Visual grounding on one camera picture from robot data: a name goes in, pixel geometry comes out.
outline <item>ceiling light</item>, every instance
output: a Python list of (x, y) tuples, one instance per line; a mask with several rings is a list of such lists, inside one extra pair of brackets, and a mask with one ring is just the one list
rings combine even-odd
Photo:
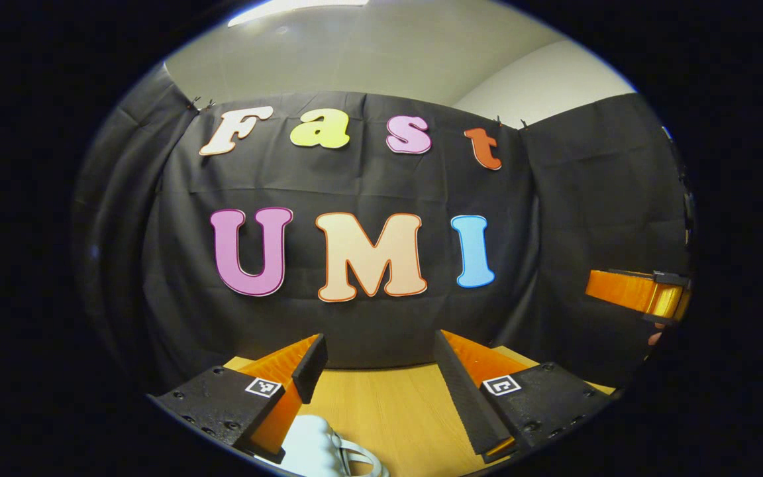
[(237, 15), (230, 22), (229, 27), (253, 21), (267, 15), (275, 13), (288, 12), (290, 10), (306, 9), (309, 7), (363, 7), (368, 0), (270, 0), (262, 3), (254, 9), (248, 10), (241, 15)]

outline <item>table surface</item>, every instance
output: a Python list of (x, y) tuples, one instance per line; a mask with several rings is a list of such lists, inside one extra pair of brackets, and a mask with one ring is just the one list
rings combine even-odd
[[(504, 346), (494, 350), (529, 366), (538, 365)], [(249, 362), (235, 357), (225, 368), (238, 370)], [(614, 392), (614, 388), (590, 384), (607, 394)], [(396, 369), (326, 369), (311, 403), (302, 405), (299, 414), (326, 419), (343, 439), (375, 454), (391, 477), (449, 477), (487, 467), (473, 452), (434, 363)], [(369, 466), (356, 470), (363, 474)]]

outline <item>white wall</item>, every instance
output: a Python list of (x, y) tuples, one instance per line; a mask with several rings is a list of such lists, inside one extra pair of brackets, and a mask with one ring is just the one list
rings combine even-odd
[(606, 97), (634, 93), (608, 64), (571, 40), (543, 46), (485, 79), (455, 103), (512, 127), (532, 124)]

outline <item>foam letter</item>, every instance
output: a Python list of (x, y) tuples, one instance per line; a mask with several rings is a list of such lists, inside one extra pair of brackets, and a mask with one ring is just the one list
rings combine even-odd
[(426, 131), (429, 125), (420, 117), (392, 117), (387, 122), (387, 147), (395, 153), (423, 154), (432, 148)]
[(237, 109), (237, 111), (223, 113), (220, 127), (217, 127), (217, 131), (208, 144), (199, 149), (199, 155), (224, 154), (231, 151), (234, 148), (234, 142), (231, 139), (234, 138), (235, 133), (237, 138), (246, 138), (252, 132), (252, 127), (255, 127), (255, 123), (258, 122), (257, 118), (266, 120), (272, 115), (272, 106)]
[(487, 135), (487, 132), (481, 127), (476, 129), (468, 129), (464, 131), (464, 136), (472, 139), (473, 142), (473, 154), (476, 155), (476, 160), (479, 161), (484, 167), (491, 171), (496, 171), (502, 167), (502, 161), (493, 157), (490, 152), (490, 147), (496, 147), (496, 139)]
[(211, 215), (217, 272), (228, 288), (237, 293), (270, 295), (284, 282), (284, 227), (293, 220), (293, 212), (281, 207), (270, 207), (255, 214), (255, 221), (264, 230), (264, 269), (258, 275), (249, 275), (240, 266), (237, 231), (245, 220), (243, 212), (233, 209), (216, 211)]
[(487, 267), (484, 235), (487, 220), (481, 215), (458, 215), (453, 217), (452, 227), (461, 238), (463, 271), (458, 277), (458, 286), (472, 289), (491, 283), (496, 275)]
[(324, 148), (342, 148), (349, 142), (346, 127), (349, 116), (340, 109), (314, 109), (300, 117), (303, 124), (293, 128), (290, 141), (307, 148), (320, 144)]
[(317, 217), (316, 224), (326, 233), (326, 286), (317, 294), (322, 301), (349, 301), (358, 295), (347, 280), (349, 266), (368, 296), (378, 292), (388, 265), (390, 281), (384, 287), (385, 293), (405, 296), (426, 291), (428, 284), (420, 276), (417, 252), (417, 229), (422, 225), (417, 215), (388, 217), (375, 245), (355, 215), (323, 214)]

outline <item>purple letter u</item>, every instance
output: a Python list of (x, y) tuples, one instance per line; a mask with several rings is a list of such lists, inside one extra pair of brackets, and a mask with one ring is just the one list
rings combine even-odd
[(235, 209), (211, 215), (214, 226), (217, 272), (228, 287), (237, 293), (266, 296), (275, 293), (284, 282), (284, 227), (293, 220), (293, 212), (282, 207), (261, 209), (255, 221), (264, 230), (264, 269), (258, 275), (243, 272), (237, 252), (237, 231), (246, 215)]

